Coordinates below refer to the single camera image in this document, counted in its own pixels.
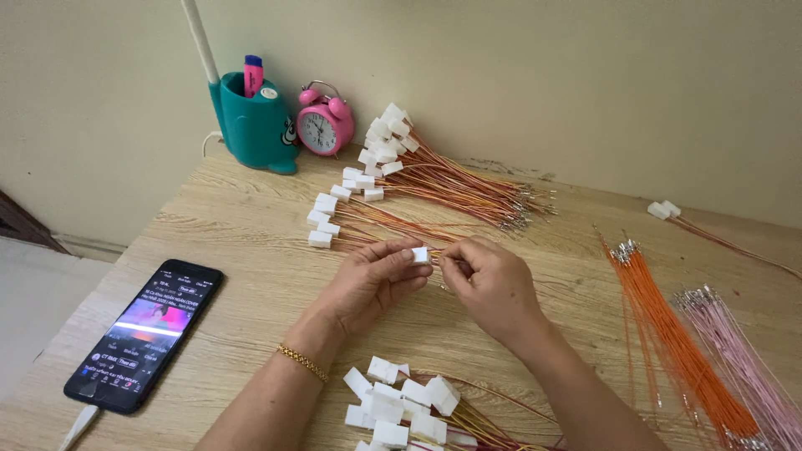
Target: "wooden table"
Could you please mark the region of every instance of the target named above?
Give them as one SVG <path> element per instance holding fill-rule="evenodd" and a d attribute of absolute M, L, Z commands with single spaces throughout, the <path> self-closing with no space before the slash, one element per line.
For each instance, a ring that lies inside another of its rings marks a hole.
<path fill-rule="evenodd" d="M 308 247 L 305 218 L 316 194 L 338 183 L 342 167 L 354 160 L 353 151 L 340 161 L 305 154 L 299 158 L 301 172 L 284 177 L 247 169 L 227 154 L 207 157 L 36 360 L 19 394 L 0 404 L 0 449 L 58 447 L 82 408 L 62 394 L 64 382 L 168 258 L 219 268 L 226 282 L 151 401 L 133 416 L 104 413 L 78 449 L 191 449 L 334 274 L 343 254 Z M 517 235 L 482 230 L 526 259 L 546 314 L 625 399 L 629 385 L 621 287 L 602 255 L 594 223 L 612 244 L 622 240 L 621 229 L 642 243 L 666 296 L 683 284 L 707 282 L 718 289 L 768 366 L 796 402 L 802 402 L 801 281 L 658 221 L 646 214 L 647 200 L 534 182 L 558 190 L 559 216 L 550 217 L 549 223 L 536 220 Z M 430 221 L 465 221 L 425 201 L 388 199 L 383 205 Z M 800 230 L 699 211 L 687 210 L 686 215 L 750 250 L 802 267 Z M 311 421 L 306 449 L 352 450 L 358 440 L 368 438 L 342 423 L 346 405 L 355 397 L 341 378 L 351 366 L 366 370 L 372 355 L 484 381 L 550 414 L 524 367 L 488 338 L 439 284 L 435 273 L 425 289 L 342 351 Z M 636 352 L 638 407 L 646 412 L 640 361 Z M 677 396 L 665 377 L 660 384 L 660 435 L 672 449 L 698 449 L 690 423 L 678 414 Z M 505 401 L 475 389 L 464 390 L 464 397 L 515 437 L 545 445 L 556 440 L 555 426 Z"/>

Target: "highlighter cap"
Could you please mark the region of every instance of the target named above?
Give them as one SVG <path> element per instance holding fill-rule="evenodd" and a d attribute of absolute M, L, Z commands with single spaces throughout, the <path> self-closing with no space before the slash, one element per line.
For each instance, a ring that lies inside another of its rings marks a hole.
<path fill-rule="evenodd" d="M 256 55 L 246 55 L 245 56 L 245 65 L 246 66 L 261 67 L 261 58 L 259 58 Z"/>

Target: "gold bracelet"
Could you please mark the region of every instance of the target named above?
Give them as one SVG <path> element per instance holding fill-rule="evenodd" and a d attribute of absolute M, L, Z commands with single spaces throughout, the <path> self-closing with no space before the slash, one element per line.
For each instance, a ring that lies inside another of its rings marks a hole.
<path fill-rule="evenodd" d="M 290 357 L 292 360 L 295 360 L 301 365 L 309 368 L 309 371 L 313 372 L 317 377 L 319 377 L 324 384 L 329 381 L 329 376 L 326 374 L 326 372 L 320 369 L 318 365 L 314 364 L 312 360 L 307 359 L 303 354 L 299 354 L 283 344 L 279 344 L 278 347 L 276 347 L 276 351 L 279 351 L 285 356 Z"/>

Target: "woman's left hand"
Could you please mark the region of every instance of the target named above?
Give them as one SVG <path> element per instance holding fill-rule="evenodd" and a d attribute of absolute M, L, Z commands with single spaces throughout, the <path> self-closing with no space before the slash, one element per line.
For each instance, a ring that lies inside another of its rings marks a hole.
<path fill-rule="evenodd" d="M 410 266 L 414 238 L 377 242 L 352 252 L 310 309 L 345 335 L 366 330 L 401 298 L 426 286 L 431 265 Z"/>

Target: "hand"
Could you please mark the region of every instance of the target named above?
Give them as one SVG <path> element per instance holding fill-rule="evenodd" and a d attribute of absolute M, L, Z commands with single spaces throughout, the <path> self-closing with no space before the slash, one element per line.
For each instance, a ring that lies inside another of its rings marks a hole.
<path fill-rule="evenodd" d="M 325 315 L 345 335 L 366 330 L 401 298 L 426 286 L 431 265 L 410 266 L 414 238 L 378 242 L 356 250 L 340 265 L 310 309 Z"/>
<path fill-rule="evenodd" d="M 450 245 L 439 264 L 476 324 L 511 351 L 523 332 L 548 324 L 526 262 L 487 238 L 474 235 Z"/>

